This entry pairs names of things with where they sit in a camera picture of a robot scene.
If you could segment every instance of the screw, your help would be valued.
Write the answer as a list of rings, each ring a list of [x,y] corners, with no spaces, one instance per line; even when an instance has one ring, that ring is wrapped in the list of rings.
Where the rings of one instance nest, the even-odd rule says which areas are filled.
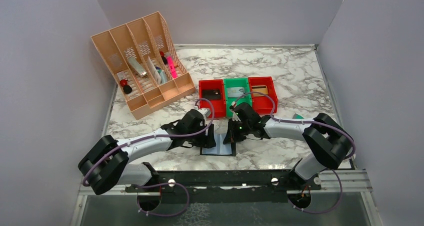
[[[278,179],[277,179],[276,177],[273,177],[273,178],[271,179],[271,183],[272,183],[274,186],[277,186],[277,185],[278,185]]]
[[[321,179],[320,179],[319,177],[315,177],[315,178],[313,179],[313,182],[314,182],[316,185],[320,185],[320,184],[321,184]]]
[[[168,183],[169,183],[169,186],[170,187],[174,187],[175,186],[175,180],[173,180],[172,178],[168,181]]]

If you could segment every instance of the gray wall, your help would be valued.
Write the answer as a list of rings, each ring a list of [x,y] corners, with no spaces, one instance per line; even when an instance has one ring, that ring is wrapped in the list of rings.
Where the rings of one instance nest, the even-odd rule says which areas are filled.
[[[318,48],[385,225],[422,224],[423,28],[424,0],[345,0]]]
[[[0,224],[67,225],[112,81],[96,0],[0,0]]]
[[[177,44],[317,44],[342,0],[98,0],[110,24],[160,11]]]

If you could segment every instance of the marble tabletop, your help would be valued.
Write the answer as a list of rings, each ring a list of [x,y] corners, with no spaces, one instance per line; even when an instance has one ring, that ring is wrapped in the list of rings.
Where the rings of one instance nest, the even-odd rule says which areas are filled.
[[[177,54],[190,72],[196,92],[135,120],[118,90],[108,134],[115,139],[135,137],[181,119],[199,98],[199,80],[207,79],[272,76],[278,96],[276,116],[292,118],[297,113],[307,118],[322,112],[335,118],[313,48],[177,49]],[[214,124],[216,133],[226,133],[226,120],[216,120]],[[132,164],[146,161],[156,170],[290,169],[310,152],[302,141],[245,140],[237,143],[234,157],[202,156],[197,147],[175,148],[145,156]],[[347,160],[340,165],[340,168],[350,167]]]

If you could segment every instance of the beige plastic organizer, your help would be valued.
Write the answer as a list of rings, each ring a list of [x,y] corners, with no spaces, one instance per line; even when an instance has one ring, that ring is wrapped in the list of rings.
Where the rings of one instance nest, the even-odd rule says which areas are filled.
[[[167,23],[159,12],[94,35],[91,39],[118,85],[117,73],[125,73],[132,92],[125,94],[119,87],[137,120],[195,91],[193,80],[178,59]],[[172,78],[159,51],[169,52],[172,56],[176,78]],[[146,70],[146,76],[139,75],[128,63],[130,57],[135,57]],[[158,85],[154,80],[146,63],[149,57],[165,72],[168,82]]]

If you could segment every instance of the green object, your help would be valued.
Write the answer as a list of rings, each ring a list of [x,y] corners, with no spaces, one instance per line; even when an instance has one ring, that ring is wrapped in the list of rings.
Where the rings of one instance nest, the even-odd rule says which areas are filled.
[[[230,88],[230,87],[244,87],[244,91],[245,92],[250,92],[251,90],[250,90],[250,87],[249,87],[249,81],[248,81],[247,77],[244,77],[244,78],[230,78],[230,79],[224,79],[223,81],[224,81],[224,93],[225,93],[225,102],[226,102],[226,116],[227,117],[232,117],[233,116],[233,113],[230,110],[230,106],[231,106],[231,103],[233,101],[235,101],[237,98],[235,98],[235,97],[234,98],[232,98],[232,97],[229,98],[227,96],[227,88]],[[242,102],[247,102],[250,105],[252,105],[252,95],[251,94],[248,94],[245,97],[240,98],[237,101],[237,104],[240,104]]]
[[[293,115],[293,119],[304,119],[304,117],[300,116],[299,114],[295,113]]]

